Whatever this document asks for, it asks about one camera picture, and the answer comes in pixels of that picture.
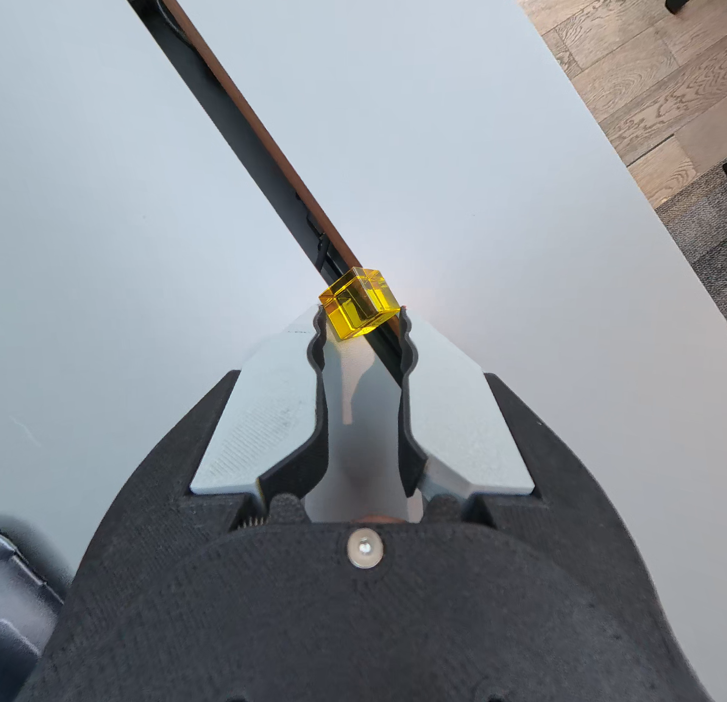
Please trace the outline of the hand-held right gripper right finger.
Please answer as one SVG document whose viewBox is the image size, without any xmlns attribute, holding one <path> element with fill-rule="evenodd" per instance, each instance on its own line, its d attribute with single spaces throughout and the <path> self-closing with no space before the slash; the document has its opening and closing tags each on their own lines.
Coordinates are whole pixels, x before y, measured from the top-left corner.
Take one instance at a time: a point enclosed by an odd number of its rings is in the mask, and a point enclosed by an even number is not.
<svg viewBox="0 0 727 702">
<path fill-rule="evenodd" d="M 407 497 L 526 496 L 532 476 L 483 369 L 405 307 L 398 469 Z"/>
</svg>

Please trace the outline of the white desk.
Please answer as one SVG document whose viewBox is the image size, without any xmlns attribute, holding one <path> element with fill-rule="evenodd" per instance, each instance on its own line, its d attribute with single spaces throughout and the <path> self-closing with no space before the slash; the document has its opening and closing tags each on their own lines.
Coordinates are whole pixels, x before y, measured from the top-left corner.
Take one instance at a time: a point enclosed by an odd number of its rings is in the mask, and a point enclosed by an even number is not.
<svg viewBox="0 0 727 702">
<path fill-rule="evenodd" d="M 152 448 L 323 279 L 127 0 L 2 0 L 2 514 L 73 578 Z"/>
<path fill-rule="evenodd" d="M 346 245 L 588 466 L 725 700 L 725 318 L 515 0 L 172 0 Z"/>
</svg>

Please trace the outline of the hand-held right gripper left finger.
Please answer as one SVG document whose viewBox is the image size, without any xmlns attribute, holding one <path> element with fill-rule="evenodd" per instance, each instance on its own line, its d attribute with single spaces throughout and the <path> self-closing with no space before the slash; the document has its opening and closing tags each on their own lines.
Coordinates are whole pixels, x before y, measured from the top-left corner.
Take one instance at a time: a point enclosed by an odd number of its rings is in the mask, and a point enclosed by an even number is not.
<svg viewBox="0 0 727 702">
<path fill-rule="evenodd" d="M 311 307 L 261 341 L 239 375 L 190 483 L 195 496 L 304 498 L 329 464 L 326 317 Z"/>
</svg>

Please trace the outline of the black under-desk frame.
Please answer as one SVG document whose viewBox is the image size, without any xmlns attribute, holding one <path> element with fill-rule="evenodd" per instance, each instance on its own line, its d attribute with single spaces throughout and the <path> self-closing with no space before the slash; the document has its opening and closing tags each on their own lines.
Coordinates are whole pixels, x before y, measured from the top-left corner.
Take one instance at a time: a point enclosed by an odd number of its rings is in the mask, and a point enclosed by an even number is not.
<svg viewBox="0 0 727 702">
<path fill-rule="evenodd" d="M 341 256 L 330 232 L 284 175 L 250 120 L 233 102 L 163 0 L 127 1 L 308 261 L 326 284 L 340 278 L 351 263 Z"/>
</svg>

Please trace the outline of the amber yellow transparent cube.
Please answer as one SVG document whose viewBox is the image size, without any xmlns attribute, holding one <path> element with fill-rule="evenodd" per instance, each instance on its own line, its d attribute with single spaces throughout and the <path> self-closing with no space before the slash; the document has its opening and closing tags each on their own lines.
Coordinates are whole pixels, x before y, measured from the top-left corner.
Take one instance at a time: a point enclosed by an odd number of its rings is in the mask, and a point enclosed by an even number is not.
<svg viewBox="0 0 727 702">
<path fill-rule="evenodd" d="M 319 301 L 342 341 L 374 331 L 401 309 L 382 273 L 361 267 L 335 280 Z"/>
</svg>

